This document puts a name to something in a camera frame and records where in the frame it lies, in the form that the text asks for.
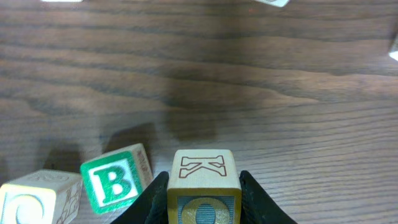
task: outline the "wooden table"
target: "wooden table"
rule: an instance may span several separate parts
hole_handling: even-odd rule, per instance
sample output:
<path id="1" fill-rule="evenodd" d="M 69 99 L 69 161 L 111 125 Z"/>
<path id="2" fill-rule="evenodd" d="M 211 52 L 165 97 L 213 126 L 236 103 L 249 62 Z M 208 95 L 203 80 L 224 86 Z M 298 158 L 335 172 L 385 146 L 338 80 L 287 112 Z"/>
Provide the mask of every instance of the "wooden table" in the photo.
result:
<path id="1" fill-rule="evenodd" d="M 398 223 L 396 0 L 0 0 L 0 181 L 230 149 L 299 223 Z M 110 223 L 83 190 L 74 224 Z"/>

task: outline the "blurry object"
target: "blurry object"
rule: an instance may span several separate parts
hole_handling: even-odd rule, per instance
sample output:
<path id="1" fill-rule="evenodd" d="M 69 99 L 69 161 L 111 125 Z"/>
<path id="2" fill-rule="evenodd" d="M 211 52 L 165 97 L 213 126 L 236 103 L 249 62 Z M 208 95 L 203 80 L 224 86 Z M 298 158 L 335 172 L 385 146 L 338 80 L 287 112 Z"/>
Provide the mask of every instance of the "blurry object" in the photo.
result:
<path id="1" fill-rule="evenodd" d="M 393 43 L 393 45 L 391 47 L 391 51 L 390 51 L 389 55 L 393 59 L 398 60 L 398 37 L 394 41 L 394 43 Z"/>
<path id="2" fill-rule="evenodd" d="M 289 0 L 257 0 L 257 1 L 270 4 L 271 6 L 276 6 L 276 7 L 284 7 L 289 2 Z"/>

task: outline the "block top face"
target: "block top face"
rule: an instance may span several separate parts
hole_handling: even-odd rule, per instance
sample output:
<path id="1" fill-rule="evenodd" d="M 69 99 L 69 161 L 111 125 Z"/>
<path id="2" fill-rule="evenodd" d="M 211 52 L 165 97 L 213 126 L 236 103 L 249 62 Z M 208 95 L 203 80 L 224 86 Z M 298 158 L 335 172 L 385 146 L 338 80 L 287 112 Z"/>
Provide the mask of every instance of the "block top face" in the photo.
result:
<path id="1" fill-rule="evenodd" d="M 70 182 L 81 180 L 81 175 L 57 170 L 41 169 L 31 174 L 25 175 L 15 180 L 11 180 L 6 184 L 11 185 L 28 185 L 30 187 L 38 187 L 43 189 L 53 189 L 56 192 L 69 187 Z"/>
<path id="2" fill-rule="evenodd" d="M 239 189 L 230 150 L 186 149 L 175 153 L 169 189 Z"/>
<path id="3" fill-rule="evenodd" d="M 141 143 L 133 144 L 131 146 L 126 146 L 126 147 L 123 147 L 121 149 L 117 149 L 117 150 L 113 150 L 111 152 L 104 153 L 104 154 L 102 154 L 102 155 L 100 155 L 100 156 L 98 156 L 98 157 L 96 157 L 94 159 L 86 161 L 85 163 L 88 163 L 88 162 L 91 162 L 91 161 L 95 161 L 95 160 L 98 160 L 98 159 L 101 159 L 101 158 L 104 158 L 104 157 L 112 156 L 112 155 L 115 155 L 115 154 L 119 154 L 120 152 L 133 152 L 133 151 L 135 151 L 137 149 L 145 150 L 144 149 L 144 145 L 142 145 Z"/>
<path id="4" fill-rule="evenodd" d="M 98 214 L 128 206 L 142 193 L 132 154 L 117 152 L 80 167 L 91 206 Z"/>

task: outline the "letter block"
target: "letter block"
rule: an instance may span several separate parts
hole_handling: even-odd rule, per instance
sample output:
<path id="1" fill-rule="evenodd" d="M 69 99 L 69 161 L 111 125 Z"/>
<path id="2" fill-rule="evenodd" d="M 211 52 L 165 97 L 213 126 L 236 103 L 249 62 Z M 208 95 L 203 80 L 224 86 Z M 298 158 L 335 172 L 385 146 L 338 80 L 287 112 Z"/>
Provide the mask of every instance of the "letter block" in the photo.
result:
<path id="1" fill-rule="evenodd" d="M 80 174 L 42 169 L 0 189 L 0 224 L 67 224 L 79 210 Z"/>
<path id="2" fill-rule="evenodd" d="M 167 186 L 169 223 L 239 224 L 242 190 L 230 150 L 178 150 Z"/>
<path id="3" fill-rule="evenodd" d="M 130 206 L 153 179 L 142 144 L 103 154 L 85 162 L 80 171 L 97 214 Z"/>

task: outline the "wooden block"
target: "wooden block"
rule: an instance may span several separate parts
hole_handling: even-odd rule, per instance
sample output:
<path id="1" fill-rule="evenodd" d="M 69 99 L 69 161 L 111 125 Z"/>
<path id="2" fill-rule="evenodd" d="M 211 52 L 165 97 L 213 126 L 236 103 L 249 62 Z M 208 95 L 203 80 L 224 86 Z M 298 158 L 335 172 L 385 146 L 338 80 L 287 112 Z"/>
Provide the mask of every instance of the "wooden block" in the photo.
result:
<path id="1" fill-rule="evenodd" d="M 97 214 L 130 206 L 153 179 L 142 144 L 103 154 L 85 162 L 80 171 Z"/>
<path id="2" fill-rule="evenodd" d="M 67 224 L 79 211 L 80 174 L 42 169 L 0 189 L 0 224 Z"/>
<path id="3" fill-rule="evenodd" d="M 239 224 L 242 190 L 232 152 L 178 150 L 167 186 L 169 223 Z"/>

